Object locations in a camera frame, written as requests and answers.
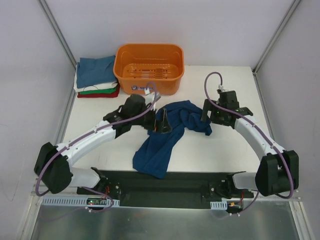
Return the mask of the navy blue t-shirt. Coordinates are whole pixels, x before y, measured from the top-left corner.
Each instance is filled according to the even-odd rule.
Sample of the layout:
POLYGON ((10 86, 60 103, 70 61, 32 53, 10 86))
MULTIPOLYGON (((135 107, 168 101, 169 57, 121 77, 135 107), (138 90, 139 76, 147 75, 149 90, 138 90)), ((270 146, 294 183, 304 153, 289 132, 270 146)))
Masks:
POLYGON ((158 179, 165 177, 172 150, 184 135, 185 129, 203 133, 206 136, 212 134, 209 118, 206 117, 202 121, 202 109, 189 100, 172 102, 162 109, 166 110, 172 131, 168 133, 149 131, 148 138, 135 152, 132 159, 132 167, 136 171, 158 179))

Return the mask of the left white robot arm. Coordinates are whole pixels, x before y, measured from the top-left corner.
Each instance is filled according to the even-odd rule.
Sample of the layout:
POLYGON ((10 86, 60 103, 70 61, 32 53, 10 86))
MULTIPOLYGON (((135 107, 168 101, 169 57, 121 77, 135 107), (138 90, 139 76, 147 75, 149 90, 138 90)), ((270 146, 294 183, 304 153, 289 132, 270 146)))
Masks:
POLYGON ((42 145, 34 166, 38 177, 36 195, 44 196, 40 192, 41 183, 46 186, 46 192, 52 194, 76 187, 96 195, 106 195, 108 180, 97 168, 75 168, 74 164, 100 145, 129 132, 132 126, 161 134, 171 132, 167 111, 164 108, 156 110, 158 99, 154 92, 145 96, 132 94, 124 104, 106 114, 82 135, 57 145, 50 142, 42 145))

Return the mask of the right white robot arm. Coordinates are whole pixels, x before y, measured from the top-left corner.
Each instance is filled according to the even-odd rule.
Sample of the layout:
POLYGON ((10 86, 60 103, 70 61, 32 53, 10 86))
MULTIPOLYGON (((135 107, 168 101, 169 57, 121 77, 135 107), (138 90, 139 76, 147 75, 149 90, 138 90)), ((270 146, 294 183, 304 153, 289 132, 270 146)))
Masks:
POLYGON ((259 159, 256 172, 235 172, 228 175, 225 192, 237 197, 244 190, 258 191, 264 197, 292 197, 299 186, 299 156, 276 143, 259 126, 252 111, 240 107, 236 92, 218 91, 219 99, 206 99, 201 120, 231 127, 250 145, 259 159))

